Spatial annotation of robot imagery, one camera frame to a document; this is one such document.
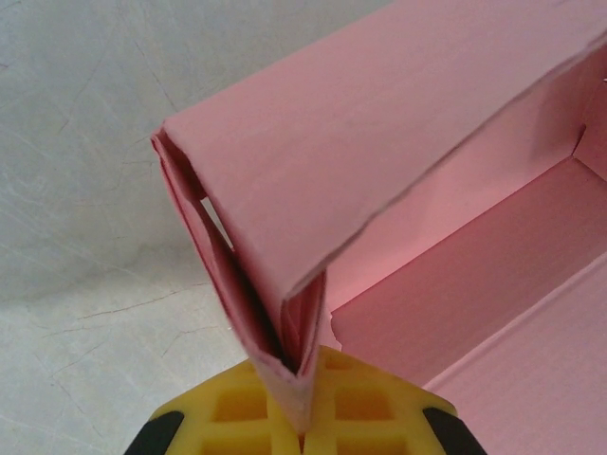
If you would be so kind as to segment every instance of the box flap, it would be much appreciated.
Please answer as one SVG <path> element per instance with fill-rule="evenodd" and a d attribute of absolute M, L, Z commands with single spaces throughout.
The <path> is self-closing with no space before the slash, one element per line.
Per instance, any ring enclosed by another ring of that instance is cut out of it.
<path fill-rule="evenodd" d="M 607 1 L 401 1 L 164 129 L 280 326 L 283 300 L 371 219 L 606 29 Z"/>

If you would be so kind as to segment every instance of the black rubber grip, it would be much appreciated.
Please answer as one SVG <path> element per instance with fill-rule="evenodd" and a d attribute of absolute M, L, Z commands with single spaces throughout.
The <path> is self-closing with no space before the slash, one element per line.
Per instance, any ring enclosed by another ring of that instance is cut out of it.
<path fill-rule="evenodd" d="M 487 455 L 466 424 L 437 408 L 424 409 L 426 420 L 447 455 Z"/>
<path fill-rule="evenodd" d="M 149 421 L 126 449 L 124 455 L 164 455 L 183 422 L 183 417 L 182 412 L 172 410 Z"/>

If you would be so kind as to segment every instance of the yellow plastic object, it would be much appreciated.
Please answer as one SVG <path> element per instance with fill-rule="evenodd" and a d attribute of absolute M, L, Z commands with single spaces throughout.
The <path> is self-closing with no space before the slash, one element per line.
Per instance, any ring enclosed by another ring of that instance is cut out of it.
<path fill-rule="evenodd" d="M 166 443 L 168 448 L 153 455 L 447 453 L 424 410 L 455 415 L 455 408 L 430 392 L 325 347 L 319 356 L 315 388 L 312 427 L 298 435 L 245 361 L 153 414 L 152 421 L 178 414 L 172 411 L 182 414 Z M 131 453 L 139 454 L 136 449 Z"/>

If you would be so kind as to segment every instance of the cardboard box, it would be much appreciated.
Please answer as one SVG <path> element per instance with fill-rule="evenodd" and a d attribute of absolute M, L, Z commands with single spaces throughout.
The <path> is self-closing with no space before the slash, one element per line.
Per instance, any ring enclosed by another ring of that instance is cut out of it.
<path fill-rule="evenodd" d="M 607 0 L 403 0 L 156 132 L 297 429 L 337 339 L 442 392 L 489 452 L 602 453 L 606 30 Z"/>

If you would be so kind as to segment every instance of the pink cardboard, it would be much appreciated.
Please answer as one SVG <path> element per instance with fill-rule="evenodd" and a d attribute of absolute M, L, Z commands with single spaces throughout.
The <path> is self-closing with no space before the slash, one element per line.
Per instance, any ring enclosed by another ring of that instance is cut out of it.
<path fill-rule="evenodd" d="M 607 255 L 486 340 L 430 389 L 487 453 L 605 453 Z"/>
<path fill-rule="evenodd" d="M 575 157 L 607 180 L 607 82 L 602 83 L 585 118 L 587 122 Z"/>
<path fill-rule="evenodd" d="M 339 290 L 326 287 L 327 266 L 445 163 L 462 176 L 474 165 L 495 176 L 538 152 L 504 184 L 473 182 L 487 196 L 463 215 L 448 211 L 423 247 L 381 265 L 374 281 L 570 155 L 583 94 L 596 83 L 581 73 L 576 96 L 561 87 L 539 97 L 558 112 L 545 128 L 529 133 L 510 114 L 505 124 L 524 129 L 511 147 L 510 134 L 491 133 L 489 122 L 513 106 L 533 117 L 538 105 L 516 100 L 599 49 L 606 30 L 607 0 L 403 0 L 165 120 L 154 144 L 169 191 L 235 332 L 297 430 L 308 423 L 324 293 Z M 547 142 L 534 136 L 541 132 Z M 480 160 L 458 165 L 457 150 Z M 501 161 L 512 150 L 517 157 Z M 424 193 L 407 210 L 423 205 Z M 233 249 L 203 210 L 205 197 Z"/>
<path fill-rule="evenodd" d="M 604 74 L 607 47 L 513 102 L 482 134 L 427 173 L 328 266 L 329 310 L 335 311 L 571 155 L 586 122 L 584 112 Z M 604 126 L 594 128 L 607 131 Z"/>
<path fill-rule="evenodd" d="M 607 182 L 566 158 L 336 311 L 335 334 L 423 385 L 606 251 Z"/>

